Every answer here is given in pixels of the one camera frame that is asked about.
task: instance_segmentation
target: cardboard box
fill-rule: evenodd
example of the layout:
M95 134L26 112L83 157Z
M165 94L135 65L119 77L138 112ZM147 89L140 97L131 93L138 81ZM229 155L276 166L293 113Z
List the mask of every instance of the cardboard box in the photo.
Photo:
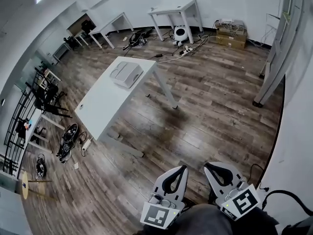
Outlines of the cardboard box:
M246 37L247 37L247 33L246 30L242 33L242 34L238 34L238 31L236 31L236 36L234 36L234 33L228 33L228 32L224 32L224 31L220 31L217 30L216 31L217 36L222 37L222 38L229 38L231 40L236 40L239 42L245 42L246 41Z
M235 49L244 49L246 46L245 41L237 41L237 40L229 39L228 36L223 36L223 35L216 36L216 42L220 45L232 47Z

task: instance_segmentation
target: wooden floor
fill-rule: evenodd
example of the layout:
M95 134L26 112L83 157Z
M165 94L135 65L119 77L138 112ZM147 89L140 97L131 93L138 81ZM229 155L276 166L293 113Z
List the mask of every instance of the wooden floor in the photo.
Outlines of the wooden floor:
M110 63L126 53L122 50L125 36L130 37L131 32L110 35L115 49L105 43L101 50L92 43L63 57L55 72L62 80L60 87L67 92L61 103L69 108L73 119L54 117L56 121L64 126L76 122L81 131L86 130L74 109ZM170 39L155 39L144 47L134 47L127 56L148 59L175 49ZM252 106L263 82L258 73L267 54L266 49L254 46L245 50L226 48L214 43L213 38L193 55L159 64L179 107L172 109L157 82L150 79L145 84L150 97L137 93L113 126L124 143L143 151L145 156L135 158L98 141L92 141L86 157L81 156L77 142L66 164L61 164L55 155L45 154L46 179L53 182L33 183L31 187L58 201L33 194L23 200L33 234L132 234L140 229L143 203L157 177L165 171L187 165L185 196L196 203L206 203L206 162L233 164L246 177L253 163L264 167L282 101L280 86L262 109ZM173 57L167 54L154 59L177 57L178 52ZM47 128L47 146L55 154L62 130L45 120L40 125ZM32 178L39 153L29 148L22 162ZM252 182L256 183L260 174L260 169L254 168Z

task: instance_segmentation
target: white box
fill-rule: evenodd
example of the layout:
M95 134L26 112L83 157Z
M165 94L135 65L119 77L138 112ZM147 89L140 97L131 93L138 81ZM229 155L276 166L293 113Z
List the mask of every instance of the white box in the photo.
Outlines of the white box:
M130 88L142 72L143 70L139 64L122 61L111 72L110 78L115 84Z

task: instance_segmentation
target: power strip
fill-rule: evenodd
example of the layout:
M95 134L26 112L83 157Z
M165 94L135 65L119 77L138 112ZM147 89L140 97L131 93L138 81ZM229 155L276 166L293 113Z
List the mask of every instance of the power strip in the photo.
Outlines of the power strip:
M88 139L88 140L84 143L82 150L83 150L84 152L86 152L86 150L88 149L88 147L90 146L90 144L91 144L91 139Z

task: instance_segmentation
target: metal frame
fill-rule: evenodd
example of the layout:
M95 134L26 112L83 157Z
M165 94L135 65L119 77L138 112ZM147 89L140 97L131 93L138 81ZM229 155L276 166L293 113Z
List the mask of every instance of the metal frame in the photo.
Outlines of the metal frame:
M307 22L309 6L310 0L284 0L273 46L260 73L260 77L265 77L264 83L253 101L254 106L264 105L296 57Z

